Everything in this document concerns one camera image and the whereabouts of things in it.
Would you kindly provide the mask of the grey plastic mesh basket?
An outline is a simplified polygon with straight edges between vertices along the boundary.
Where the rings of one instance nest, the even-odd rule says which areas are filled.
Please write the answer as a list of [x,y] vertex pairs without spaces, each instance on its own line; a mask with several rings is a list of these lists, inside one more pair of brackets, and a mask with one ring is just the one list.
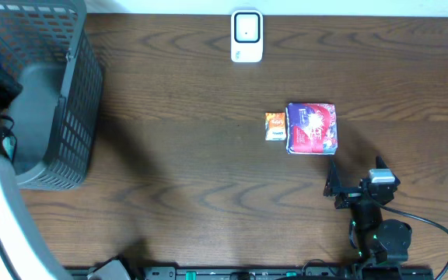
[[82,0],[0,0],[0,65],[23,87],[7,111],[21,189],[63,191],[86,178],[103,92],[86,16]]

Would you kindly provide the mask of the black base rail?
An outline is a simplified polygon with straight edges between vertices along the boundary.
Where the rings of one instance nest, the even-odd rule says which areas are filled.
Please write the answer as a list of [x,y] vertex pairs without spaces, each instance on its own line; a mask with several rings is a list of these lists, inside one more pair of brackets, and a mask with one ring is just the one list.
[[[307,268],[175,268],[169,266],[138,268],[129,279],[145,280],[275,280],[275,279],[355,279],[340,268],[315,264]],[[429,268],[366,268],[363,279],[433,280]]]

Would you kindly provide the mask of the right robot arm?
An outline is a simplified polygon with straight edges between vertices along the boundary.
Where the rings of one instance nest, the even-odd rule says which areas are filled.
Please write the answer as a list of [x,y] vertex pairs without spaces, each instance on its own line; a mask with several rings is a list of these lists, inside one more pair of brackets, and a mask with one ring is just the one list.
[[341,183],[334,160],[330,161],[324,196],[335,198],[336,209],[348,209],[352,216],[350,238],[363,260],[373,264],[400,264],[408,260],[411,227],[396,219],[383,219],[383,206],[394,199],[400,180],[381,157],[376,167],[355,187]]

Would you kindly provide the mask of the purple pink Carefree pad pack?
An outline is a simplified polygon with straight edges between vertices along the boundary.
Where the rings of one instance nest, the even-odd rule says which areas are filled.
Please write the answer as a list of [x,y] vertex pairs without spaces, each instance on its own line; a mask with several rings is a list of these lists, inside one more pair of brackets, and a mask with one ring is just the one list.
[[334,155],[338,148],[335,105],[290,103],[285,108],[288,154]]

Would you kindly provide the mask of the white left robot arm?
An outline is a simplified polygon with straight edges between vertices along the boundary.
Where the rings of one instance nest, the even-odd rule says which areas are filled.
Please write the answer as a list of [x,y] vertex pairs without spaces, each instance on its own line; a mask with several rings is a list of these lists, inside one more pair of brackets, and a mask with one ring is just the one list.
[[101,74],[71,62],[33,63],[12,77],[0,68],[0,279],[130,279],[113,258],[86,271],[49,250],[20,191],[63,191],[86,177]]

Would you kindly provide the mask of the orange tissue pack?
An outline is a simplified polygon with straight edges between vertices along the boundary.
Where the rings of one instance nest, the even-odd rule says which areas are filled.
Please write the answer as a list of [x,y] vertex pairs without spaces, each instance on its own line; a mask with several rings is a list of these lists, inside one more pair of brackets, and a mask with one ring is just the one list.
[[266,113],[265,114],[265,140],[284,141],[286,139],[285,114]]

